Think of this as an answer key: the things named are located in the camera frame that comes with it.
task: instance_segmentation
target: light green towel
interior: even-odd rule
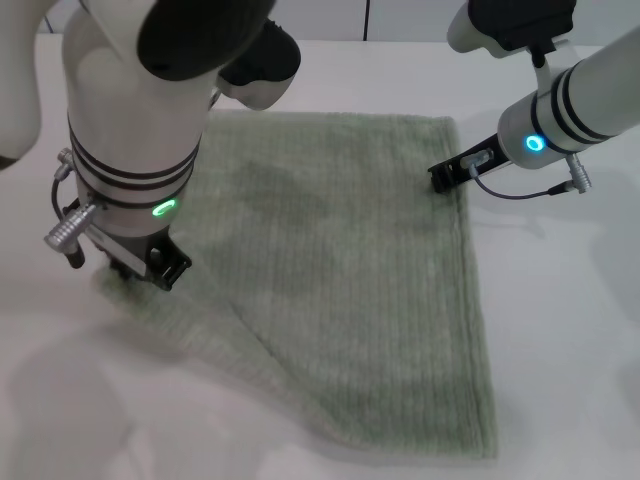
[[[358,448],[491,457],[496,427],[463,190],[427,169],[449,119],[215,113],[170,294],[100,288],[180,348]]]

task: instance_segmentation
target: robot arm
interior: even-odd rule
[[[550,69],[552,39],[573,27],[575,3],[517,2],[511,11],[508,0],[469,0],[460,10],[449,30],[455,50],[484,47],[500,58],[526,47],[539,87],[503,113],[496,135],[430,170],[437,192],[509,162],[538,169],[567,159],[584,193],[590,183],[577,154],[640,124],[640,27],[570,68]],[[527,4],[535,11],[520,9]]]
[[[54,0],[0,6],[0,168],[35,143],[34,37]],[[86,234],[126,276],[170,290],[191,260],[169,229],[197,161],[212,89],[254,109],[275,103],[300,65],[267,20],[274,0],[84,0],[64,36],[71,150],[52,189],[45,241],[74,268]],[[78,199],[57,204],[75,173]]]

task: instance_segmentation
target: black stripe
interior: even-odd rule
[[[371,14],[371,0],[367,0],[367,8],[364,13],[364,34],[362,40],[366,42],[369,39],[369,15]]]
[[[193,174],[193,170],[194,170],[193,168],[190,169],[187,180],[184,182],[184,184],[180,186],[180,188],[178,188],[171,195],[165,198],[162,198],[160,200],[157,200],[155,202],[148,202],[148,203],[129,203],[129,202],[121,202],[120,200],[114,200],[111,197],[107,197],[106,195],[103,195],[102,193],[97,192],[91,185],[89,185],[89,183],[82,177],[82,175],[80,175],[80,172],[76,172],[76,174],[77,174],[77,177],[80,179],[80,181],[85,184],[85,186],[90,192],[90,195],[93,198],[101,200],[102,202],[107,203],[109,205],[114,205],[116,207],[129,208],[131,210],[145,210],[147,208],[153,208],[153,207],[157,207],[158,205],[162,205],[163,203],[168,202],[169,200],[173,200],[178,195],[180,195],[182,190],[184,190],[187,184],[189,183],[189,180],[191,179],[191,175]]]
[[[613,138],[613,137],[609,135],[602,135],[600,133],[596,133],[593,130],[591,130],[589,127],[587,127],[584,124],[584,122],[580,120],[580,118],[578,117],[578,114],[573,109],[573,105],[571,104],[571,96],[569,95],[569,82],[571,81],[571,75],[573,74],[573,71],[576,69],[578,65],[580,64],[578,63],[571,70],[567,72],[567,78],[564,81],[564,85],[562,86],[562,101],[564,102],[564,108],[567,110],[567,113],[569,114],[571,121],[576,124],[576,127],[582,130],[582,133],[585,133],[590,137],[597,138],[598,140],[602,140],[604,142],[605,140],[609,140],[610,138]]]
[[[103,173],[101,173],[98,170],[96,170],[84,158],[84,156],[82,155],[82,152],[79,150],[79,148],[81,148],[81,146],[78,145],[76,142],[71,140],[71,145],[73,147],[74,153],[76,154],[76,158],[80,161],[80,163],[82,164],[82,166],[84,166],[84,168],[86,168],[87,170],[89,170],[89,172],[91,172],[91,174],[93,176],[98,178],[101,182],[106,183],[107,185],[111,185],[112,187],[122,188],[124,190],[132,190],[132,191],[137,191],[137,192],[146,192],[146,191],[149,191],[149,190],[157,190],[158,188],[166,187],[167,185],[171,185],[172,183],[177,182],[178,180],[180,180],[180,178],[182,178],[184,176],[186,170],[188,170],[190,168],[190,167],[186,167],[185,170],[182,170],[182,171],[178,172],[177,174],[175,174],[173,177],[169,177],[166,180],[163,180],[161,182],[142,183],[142,184],[141,183],[121,182],[121,181],[115,180],[115,179],[113,179],[111,177],[107,177]]]
[[[602,140],[587,140],[586,138],[577,135],[567,124],[567,122],[565,122],[564,117],[560,112],[560,106],[558,104],[558,90],[560,89],[560,82],[562,81],[562,77],[564,75],[564,73],[558,75],[558,78],[556,78],[556,80],[553,82],[553,86],[551,87],[551,111],[553,112],[553,118],[556,119],[556,123],[562,129],[562,131],[576,142],[582,143],[584,145],[597,145],[598,143],[602,143]]]
[[[198,150],[200,149],[200,141],[198,141],[196,148],[189,154],[187,158],[185,158],[182,162],[180,162],[179,164],[167,170],[163,170],[161,172],[153,172],[153,173],[131,173],[131,172],[125,172],[123,170],[118,170],[116,168],[110,167],[100,162],[99,160],[97,160],[89,152],[87,152],[87,150],[78,141],[78,138],[76,137],[75,133],[73,132],[73,129],[71,128],[71,124],[69,124],[69,131],[71,133],[71,141],[76,143],[76,145],[78,146],[78,150],[83,154],[87,162],[92,163],[96,167],[104,170],[107,173],[110,173],[111,175],[114,175],[116,177],[127,178],[129,180],[153,180],[154,178],[162,178],[162,177],[166,177],[167,175],[171,175],[172,173],[180,170],[190,161],[194,160],[198,155]]]
[[[571,155],[577,152],[572,152],[569,150],[565,150],[564,148],[560,148],[555,145],[549,137],[547,137],[542,131],[542,127],[540,127],[540,122],[538,121],[538,94],[536,93],[533,96],[533,100],[531,102],[531,123],[533,124],[533,129],[536,131],[538,136],[544,138],[545,143],[551,150],[555,150],[558,153],[562,153],[563,155]]]

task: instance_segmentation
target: metal connector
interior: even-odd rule
[[[58,167],[54,177],[59,182],[66,180],[66,178],[73,172],[73,152],[68,148],[65,148],[58,154],[58,160],[62,165]]]
[[[94,203],[80,207],[58,223],[44,241],[58,253],[73,253],[77,250],[78,237],[91,225],[99,208]]]
[[[573,186],[580,193],[586,193],[590,190],[593,185],[591,184],[591,179],[589,178],[589,174],[587,170],[580,163],[580,159],[578,155],[573,154],[567,157],[567,165],[569,165],[569,171],[571,172],[571,180],[573,181]]]
[[[485,163],[493,160],[493,158],[493,150],[487,148],[486,150],[480,150],[474,154],[462,157],[460,159],[460,166],[465,169],[479,167],[480,165],[484,165]]]

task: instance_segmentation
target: green light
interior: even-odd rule
[[[176,202],[175,200],[169,200],[168,202],[164,202],[162,205],[158,205],[156,208],[153,209],[153,216],[161,217],[172,208],[175,208],[177,204],[178,202]]]

